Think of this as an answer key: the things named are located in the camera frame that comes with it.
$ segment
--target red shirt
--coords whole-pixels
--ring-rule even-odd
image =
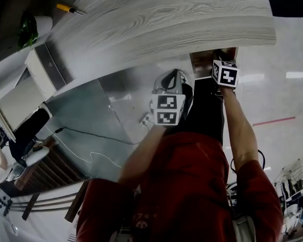
[[[123,185],[103,179],[90,182],[77,241],[109,241],[130,215],[134,242],[235,242],[228,170],[218,141],[187,132],[164,137],[135,201]],[[238,204],[253,219],[257,242],[277,241],[283,224],[280,202],[257,161],[240,168],[237,184]]]

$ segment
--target screwdriver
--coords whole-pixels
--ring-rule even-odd
[[[66,12],[69,12],[69,13],[72,13],[72,14],[76,13],[78,15],[83,16],[82,13],[77,12],[74,8],[66,6],[66,5],[63,5],[63,4],[57,4],[56,7],[59,8],[59,9],[61,9],[61,10],[63,10],[63,11],[66,11]]]

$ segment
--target white cube with black markers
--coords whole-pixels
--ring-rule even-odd
[[[236,88],[239,71],[236,63],[213,60],[212,78],[218,85]]]
[[[154,123],[161,126],[178,125],[183,113],[185,95],[153,94]]]

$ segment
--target white plant pot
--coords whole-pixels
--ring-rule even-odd
[[[38,37],[50,32],[53,27],[53,19],[50,16],[34,16],[37,24]]]

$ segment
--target red sleeve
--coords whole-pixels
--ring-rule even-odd
[[[77,223],[77,241],[107,241],[118,230],[133,203],[131,189],[104,179],[89,182]]]
[[[259,162],[243,165],[237,173],[237,201],[255,224],[257,242],[278,241],[283,213],[273,185]]]

